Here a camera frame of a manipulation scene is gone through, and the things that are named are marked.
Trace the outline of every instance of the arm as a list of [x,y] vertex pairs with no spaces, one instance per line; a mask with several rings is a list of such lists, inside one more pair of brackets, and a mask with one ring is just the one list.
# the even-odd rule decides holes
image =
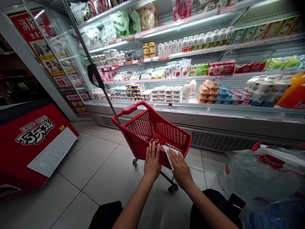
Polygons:
[[156,153],[155,149],[155,142],[149,144],[149,147],[147,147],[144,176],[118,219],[115,221],[112,229],[134,229],[138,227],[147,197],[161,171],[161,164],[159,162],[160,144],[157,146]]
[[175,180],[191,198],[209,226],[213,229],[237,228],[197,187],[183,156],[180,153],[177,155],[171,148],[167,150],[167,153],[174,167]]

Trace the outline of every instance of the floor tile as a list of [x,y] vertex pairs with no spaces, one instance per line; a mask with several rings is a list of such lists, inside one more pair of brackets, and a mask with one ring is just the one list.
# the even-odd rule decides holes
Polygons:
[[89,124],[92,121],[76,121],[76,122],[70,122],[70,124],[74,127],[74,129],[79,130],[85,125]]
[[129,147],[129,145],[128,145],[128,143],[127,143],[125,138],[123,138],[123,140],[120,142],[120,145]]
[[185,157],[185,161],[189,167],[203,171],[203,163],[202,163],[200,149],[190,147]]
[[0,204],[0,228],[51,228],[79,190],[54,173],[39,190]]
[[218,153],[204,149],[201,150],[201,156],[202,156],[204,171],[212,174],[218,174],[219,171],[226,165],[226,163],[230,159],[224,153]]
[[124,135],[121,131],[110,128],[105,128],[96,136],[111,142],[115,142],[117,144],[119,144],[124,138]]
[[65,156],[64,160],[68,159],[71,157],[76,151],[78,151],[80,148],[82,148],[87,142],[89,142],[93,136],[89,134],[85,134],[82,132],[79,132],[79,137],[76,139],[74,142],[73,146],[70,148],[69,152]]
[[80,192],[51,229],[89,228],[92,217],[98,207],[99,206],[95,202],[93,202],[84,193]]
[[117,146],[116,143],[93,137],[69,157],[58,172],[82,189]]
[[225,191],[222,189],[222,187],[218,183],[218,180],[217,180],[218,175],[205,171],[205,176],[206,176],[206,181],[207,181],[207,188],[214,189],[214,190],[220,192],[225,198],[227,198]]
[[[83,192],[100,205],[120,200],[124,207],[144,173],[144,161],[139,160],[134,167],[132,160],[131,150],[119,145],[85,186]],[[200,189],[206,189],[204,172],[190,169],[195,183]],[[162,171],[172,178],[169,169],[162,168]],[[182,189],[169,193],[169,186],[170,183],[164,177],[158,177],[144,207],[139,229],[188,228],[192,201]]]
[[105,129],[105,127],[98,126],[97,124],[95,124],[95,122],[91,122],[91,123],[85,125],[84,127],[82,127],[81,129],[79,129],[79,131],[86,133],[86,134],[96,136],[103,129]]

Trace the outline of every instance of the red poster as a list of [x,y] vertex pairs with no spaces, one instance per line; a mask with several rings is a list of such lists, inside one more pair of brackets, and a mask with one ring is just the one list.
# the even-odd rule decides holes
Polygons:
[[77,75],[74,66],[67,58],[67,54],[61,42],[57,38],[57,34],[50,23],[43,9],[32,10],[33,16],[37,16],[37,22],[48,39],[50,45],[56,52],[59,58],[65,58],[61,61],[63,68],[55,59],[50,47],[43,39],[34,21],[27,12],[10,16],[10,19],[17,27],[21,35],[29,44],[35,55],[40,59],[42,65],[55,81],[59,89],[73,88],[72,84],[65,75],[64,70],[69,74],[69,78],[73,81],[76,87],[83,87],[83,83]]
[[[79,98],[77,94],[66,94],[65,96],[67,100],[69,100],[69,103],[73,106],[74,110],[77,112],[78,115],[89,114],[85,105],[83,104],[82,100]],[[84,101],[90,99],[88,92],[80,93],[80,96]]]

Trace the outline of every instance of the basket wheel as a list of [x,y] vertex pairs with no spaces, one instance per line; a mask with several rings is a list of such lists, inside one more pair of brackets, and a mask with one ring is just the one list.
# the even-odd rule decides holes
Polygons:
[[176,192],[176,191],[178,191],[178,189],[179,189],[179,186],[177,184],[173,184],[172,186],[170,186],[168,188],[168,191],[169,192]]
[[133,165],[133,166],[137,166],[137,160],[136,160],[136,159],[133,159],[132,165]]

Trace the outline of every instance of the pink yogurt package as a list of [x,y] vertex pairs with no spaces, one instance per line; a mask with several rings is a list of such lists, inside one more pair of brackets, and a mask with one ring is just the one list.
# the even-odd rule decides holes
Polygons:
[[193,0],[173,0],[174,21],[192,16]]

